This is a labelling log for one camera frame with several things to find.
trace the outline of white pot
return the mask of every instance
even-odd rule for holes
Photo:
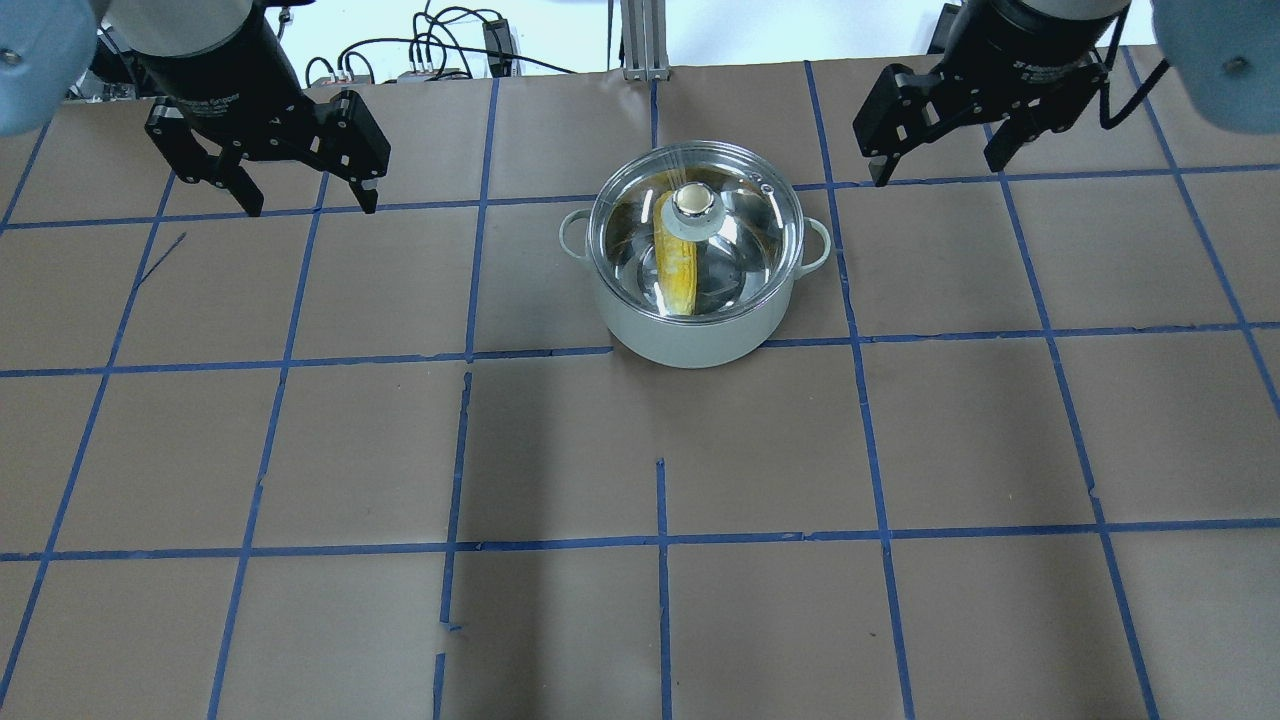
[[[673,169],[672,158],[687,160],[690,172],[686,173],[684,168]],[[646,169],[653,174],[645,174]],[[740,229],[744,225],[733,224],[735,220],[731,218],[728,224],[723,225],[724,234],[713,237],[714,242],[710,242],[704,252],[719,254],[722,249],[726,249],[726,255],[717,255],[707,261],[719,263],[717,266],[721,269],[727,268],[724,274],[733,281],[726,286],[726,291],[714,297],[724,297],[726,292],[731,295],[736,292],[736,295],[732,295],[733,300],[723,305],[712,302],[709,309],[698,314],[668,313],[663,307],[660,293],[654,302],[653,297],[645,292],[646,286],[640,278],[645,277],[644,258],[648,254],[644,249],[653,245],[652,229],[648,236],[648,246],[643,245],[643,240],[620,242],[613,238],[605,242],[614,211],[626,209],[635,213],[636,210],[637,202],[631,202],[630,206],[626,204],[628,193],[632,199],[645,196],[645,206],[640,217],[653,218],[653,214],[658,211],[649,204],[654,191],[646,190],[644,183],[646,178],[659,176],[666,181],[673,172],[681,178],[680,182],[686,184],[687,176],[699,176],[700,173],[699,177],[710,178],[712,173],[723,173],[723,177],[714,177],[719,178],[721,182],[731,181],[732,190],[723,191],[726,205],[736,202],[744,208],[754,209],[756,219],[759,219],[759,210],[764,208],[771,210],[769,214],[763,215],[765,219],[773,220],[776,218],[776,222],[765,223],[769,227],[764,228],[763,232],[750,234]],[[753,196],[751,191],[760,187],[764,188],[763,195]],[[768,340],[786,314],[795,281],[820,268],[831,256],[831,233],[818,220],[803,217],[799,209],[799,199],[791,186],[786,184],[781,174],[754,152],[719,142],[682,143],[658,149],[618,170],[605,183],[591,209],[575,210],[564,218],[559,228],[559,241],[566,254],[590,270],[600,315],[623,345],[663,365],[709,368],[736,360]],[[570,249],[566,232],[571,224],[582,219],[590,219],[590,222],[584,252],[579,254]],[[716,218],[717,227],[722,219],[721,217]],[[801,264],[806,227],[822,238],[823,251],[822,256],[813,263]],[[759,225],[753,225],[753,228],[759,231]],[[764,245],[758,243],[748,247],[745,254],[733,254],[736,250],[726,240],[726,237],[732,236],[732,240],[749,237],[756,241],[759,234],[771,236],[772,251],[764,251]],[[643,231],[634,237],[643,237]],[[750,272],[742,272],[726,264],[730,260],[724,258],[741,259],[744,255],[758,263],[759,268],[753,266],[749,269]],[[717,279],[708,278],[708,282],[714,284]]]

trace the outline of yellow corn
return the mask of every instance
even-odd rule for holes
[[[672,192],[664,192],[653,214],[653,243],[658,254],[658,287],[667,313],[692,315],[698,296],[698,246],[671,234],[662,222],[662,208]]]

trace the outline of cable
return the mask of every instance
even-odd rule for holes
[[[115,44],[115,38],[111,37],[111,33],[106,31],[106,27],[102,26],[102,23],[97,24],[97,29],[102,31],[102,40],[111,46],[111,51],[120,59],[120,64],[124,65],[124,72],[129,73],[129,82],[133,83],[133,96],[141,96],[142,85],[138,83],[138,76],[133,74],[133,65],[129,64],[128,58],[125,58],[124,53],[120,51],[120,46]]]
[[[1115,129],[1116,126],[1125,122],[1125,119],[1128,119],[1129,115],[1138,109],[1138,105],[1147,99],[1151,90],[1156,87],[1156,83],[1160,82],[1160,78],[1165,77],[1165,73],[1167,72],[1169,60],[1161,60],[1160,64],[1156,65],[1156,69],[1151,70],[1151,74],[1147,76],[1147,79],[1143,81],[1142,86],[1138,87],[1138,91],[1133,94],[1133,97],[1125,102],[1125,106],[1121,108],[1114,118],[1108,117],[1111,114],[1111,86],[1107,85],[1103,87],[1101,102],[1098,104],[1098,113],[1102,115],[1102,129]]]
[[[280,15],[276,18],[275,40],[284,40],[284,27],[293,22],[293,10],[288,5],[280,8]]]
[[[374,79],[374,64],[370,63],[369,58],[365,58],[365,55],[361,53],[347,53],[347,64],[346,64],[347,74],[351,76],[352,79],[356,79],[356,72],[351,69],[352,55],[360,58],[360,61],[364,63],[366,68],[369,68],[369,85],[378,85],[378,81]]]
[[[494,51],[494,50],[488,50],[488,49],[483,50],[483,49],[479,49],[479,47],[462,47],[462,46],[458,46],[458,45],[445,45],[443,42],[435,41],[435,40],[415,40],[412,37],[370,37],[369,40],[361,40],[360,42],[353,42],[353,44],[348,45],[346,49],[343,49],[342,53],[338,54],[338,58],[340,59],[340,58],[346,56],[347,53],[351,53],[352,50],[355,50],[357,47],[364,47],[365,45],[372,45],[374,42],[410,42],[410,44],[424,42],[426,45],[434,45],[436,47],[452,47],[452,49],[454,49],[454,50],[457,50],[460,53],[462,53],[462,51],[466,51],[466,53],[480,53],[480,54],[483,54],[485,56],[498,56],[498,58],[511,58],[512,60],[524,60],[526,63],[531,63],[531,64],[538,65],[540,68],[547,68],[548,70],[556,70],[558,73],[564,73],[564,74],[577,74],[575,70],[571,70],[568,68],[562,68],[559,65],[553,65],[550,63],[544,63],[541,60],[535,60],[534,58],[529,58],[529,56],[525,56],[525,55],[516,55],[513,53],[498,53],[498,51]]]
[[[307,81],[307,87],[311,87],[311,68],[316,63],[323,64],[325,69],[329,70],[329,77],[333,78],[334,82],[338,81],[338,73],[333,72],[333,65],[329,64],[329,60],[325,60],[324,58],[311,58],[311,60],[307,61],[306,73],[303,73]]]
[[[426,32],[425,33],[417,32],[417,18],[419,17],[422,17],[426,20],[429,20],[429,24],[426,26]],[[439,22],[439,15],[431,17],[431,15],[428,15],[425,13],[415,13],[413,14],[413,37],[415,37],[415,40],[419,38],[419,37],[426,36],[428,38],[436,40],[438,47],[440,47],[440,65],[439,65],[440,70],[439,72],[444,72],[444,67],[449,61],[449,51],[448,51],[448,49],[449,47],[460,47],[458,46],[458,38],[457,38],[457,36],[453,35],[453,31],[451,31],[447,27],[447,24],[448,23]],[[453,41],[453,45],[445,45],[445,44],[440,42],[438,37],[435,37],[435,28],[436,27],[439,27],[440,29],[443,29],[444,33],[449,36],[449,40]],[[430,59],[430,54],[431,54],[431,51],[428,50],[428,59]],[[462,58],[462,67],[463,67],[463,69],[466,69],[467,76],[475,77],[475,74],[471,72],[471,63],[467,61],[467,56],[466,56],[465,53],[462,53],[462,49],[458,50],[458,56]]]
[[[1111,32],[1111,42],[1107,45],[1107,56],[1102,60],[1108,76],[1116,65],[1116,54],[1120,51],[1120,36],[1124,33],[1124,23],[1128,17],[1129,8],[1126,6],[1124,10],[1120,10],[1120,14],[1116,17],[1116,27]],[[1160,78],[1165,77],[1165,73],[1167,72],[1169,60],[1161,60],[1160,64],[1156,65],[1156,69],[1151,70],[1147,79],[1142,82],[1138,90],[1133,94],[1133,97],[1125,102],[1124,108],[1121,108],[1115,117],[1111,115],[1111,81],[1107,79],[1107,82],[1102,86],[1101,97],[1098,97],[1098,119],[1102,124],[1102,129],[1115,129],[1120,126],[1120,123],[1125,122],[1129,115],[1138,109],[1138,105],[1147,99],[1147,95],[1151,94],[1152,88],[1156,87],[1156,83],[1160,82]]]

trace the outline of black cable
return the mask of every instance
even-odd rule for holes
[[[276,18],[276,31],[275,40],[284,40],[284,27],[293,22],[293,10],[288,5],[280,8],[280,15]]]
[[[102,31],[102,40],[111,46],[111,51],[120,59],[120,64],[124,65],[124,72],[129,73],[129,82],[133,83],[133,96],[140,97],[142,95],[142,85],[138,83],[138,76],[133,74],[133,65],[129,64],[128,58],[125,58],[124,53],[120,51],[120,46],[115,44],[111,33],[106,31],[106,27],[104,27],[102,23],[97,24],[97,29]]]
[[[431,17],[431,15],[424,15],[424,17],[429,20],[429,24],[426,26],[426,32],[421,33],[421,35],[426,35],[426,37],[429,37],[429,38],[435,38],[435,28],[439,27],[440,29],[444,31],[445,35],[449,36],[449,40],[453,41],[452,47],[458,47],[458,38],[457,38],[457,36],[453,35],[453,31],[448,28],[448,23],[439,22],[439,19],[440,19],[439,14],[436,14],[435,17]],[[448,51],[448,47],[445,45],[443,45],[443,44],[440,45],[440,51],[442,51],[440,72],[444,72],[444,67],[448,64],[449,51]],[[462,50],[458,50],[458,58],[462,59],[462,68],[466,69],[467,74],[471,76],[471,77],[475,77],[475,74],[471,72],[471,63],[467,61],[466,53],[463,53]]]
[[[333,65],[329,64],[329,60],[325,60],[324,58],[311,58],[311,60],[307,61],[307,69],[303,73],[303,76],[306,77],[306,81],[307,81],[307,87],[311,87],[311,68],[316,63],[323,64],[325,67],[325,69],[329,70],[329,77],[330,78],[338,79],[338,74],[333,72]]]
[[[1124,23],[1128,17],[1129,8],[1126,6],[1124,10],[1120,10],[1120,14],[1116,17],[1116,27],[1111,32],[1111,42],[1107,45],[1107,56],[1102,60],[1108,76],[1116,65],[1116,55],[1120,51],[1120,36],[1124,33]],[[1165,77],[1165,73],[1167,72],[1169,60],[1161,60],[1160,64],[1156,65],[1156,69],[1151,70],[1147,79],[1142,82],[1138,90],[1133,94],[1133,97],[1125,102],[1124,108],[1121,108],[1115,117],[1111,115],[1111,81],[1107,79],[1107,82],[1102,86],[1101,97],[1098,97],[1098,119],[1102,124],[1102,129],[1115,129],[1120,126],[1120,123],[1125,122],[1129,115],[1138,109],[1138,105],[1147,99],[1147,95],[1151,94],[1152,88],[1156,87],[1156,83],[1160,82],[1160,78]]]
[[[424,42],[426,45],[435,45],[436,47],[444,47],[445,46],[445,44],[435,41],[435,40],[415,40],[412,37],[370,37],[369,40],[361,40],[360,42],[353,42],[353,44],[348,45],[346,49],[343,49],[342,53],[338,54],[338,58],[343,58],[343,56],[346,56],[347,53],[351,53],[352,50],[355,50],[357,47],[364,47],[365,45],[372,45],[374,42],[410,42],[410,44],[412,44],[412,42]],[[532,63],[532,64],[535,64],[535,65],[538,65],[540,68],[547,68],[548,70],[556,70],[558,73],[564,73],[564,74],[577,74],[575,70],[571,70],[568,68],[562,68],[559,65],[553,65],[550,63],[544,63],[541,60],[535,60],[534,58],[529,58],[529,56],[525,56],[525,55],[516,55],[513,53],[498,53],[498,51],[488,50],[488,49],[481,50],[479,47],[461,47],[458,45],[448,45],[448,47],[452,47],[452,49],[454,49],[454,50],[457,50],[460,53],[462,53],[462,51],[466,51],[466,53],[480,53],[480,54],[486,55],[486,56],[499,56],[499,58],[511,58],[512,60],[524,60],[526,63]]]
[[[1143,81],[1142,86],[1138,87],[1138,91],[1133,94],[1133,97],[1125,102],[1125,106],[1121,108],[1114,118],[1108,117],[1111,114],[1111,86],[1107,85],[1103,87],[1102,99],[1098,104],[1098,113],[1102,115],[1102,129],[1115,129],[1116,126],[1125,122],[1125,119],[1128,119],[1129,115],[1138,109],[1138,105],[1142,105],[1142,101],[1147,99],[1151,90],[1156,87],[1156,83],[1160,82],[1160,78],[1165,77],[1165,73],[1167,72],[1169,60],[1161,60],[1160,64],[1156,65],[1156,69],[1151,70],[1151,74],[1147,76],[1147,79]]]
[[[448,13],[451,10],[458,12],[461,14],[458,17],[449,18],[448,20],[443,19],[444,18],[444,13]],[[467,8],[462,8],[462,6],[458,6],[458,5],[449,5],[448,8],[440,10],[439,13],[436,13],[435,17],[428,15],[428,18],[430,18],[430,24],[426,26],[426,32],[428,32],[428,35],[431,35],[433,31],[435,29],[435,27],[439,26],[442,29],[444,29],[444,32],[449,36],[449,40],[452,40],[453,45],[456,46],[458,44],[458,38],[453,35],[453,31],[451,31],[448,28],[448,24],[458,22],[462,18],[471,17],[471,15],[475,15],[476,18],[480,19],[480,27],[484,28],[486,32],[489,32],[489,35],[493,36],[494,45],[498,45],[498,33],[494,29],[489,28],[485,24],[485,23],[488,23],[488,20],[484,18],[484,15],[481,15],[480,13],[477,13],[475,10],[470,10]],[[462,58],[462,67],[466,68],[467,74],[471,76],[471,77],[475,77],[475,73],[471,72],[471,64],[467,61],[466,53],[462,53],[461,50],[458,50],[458,55]]]
[[[413,13],[413,37],[415,38],[416,37],[421,37],[424,35],[428,35],[428,33],[422,33],[422,32],[417,31],[417,19],[419,18],[422,18],[426,22],[431,22],[434,19],[431,15],[429,15],[426,13]],[[412,45],[408,46],[408,51],[410,51],[410,61],[413,60],[413,53],[415,51],[417,53],[417,60],[419,60],[419,63],[422,61],[422,46],[421,45],[419,45],[417,42],[415,42],[415,44],[412,44]],[[448,61],[449,61],[449,51],[447,49],[442,49],[439,67],[443,68]],[[426,64],[435,65],[435,58],[431,56],[431,46],[430,45],[426,46]]]
[[[351,79],[356,79],[356,72],[351,69],[352,56],[360,58],[360,61],[364,63],[366,68],[369,68],[369,85],[376,85],[378,81],[374,79],[374,64],[370,63],[369,58],[365,58],[365,55],[361,53],[347,53],[346,68],[347,68],[347,74],[351,76]]]
[[[1107,72],[1111,72],[1116,67],[1116,53],[1120,51],[1120,35],[1124,33],[1124,22],[1129,19],[1129,6],[1126,5],[1124,10],[1116,17],[1116,27],[1111,31],[1111,44],[1107,46],[1107,59],[1102,61],[1106,65]]]

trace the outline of cooking pot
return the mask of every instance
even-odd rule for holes
[[[564,233],[588,219],[585,252]],[[804,258],[805,228],[822,256]],[[658,147],[627,163],[590,209],[570,213],[561,247],[594,275],[595,301],[623,345],[663,365],[709,368],[759,347],[796,279],[831,256],[831,233],[764,158],[727,142]]]

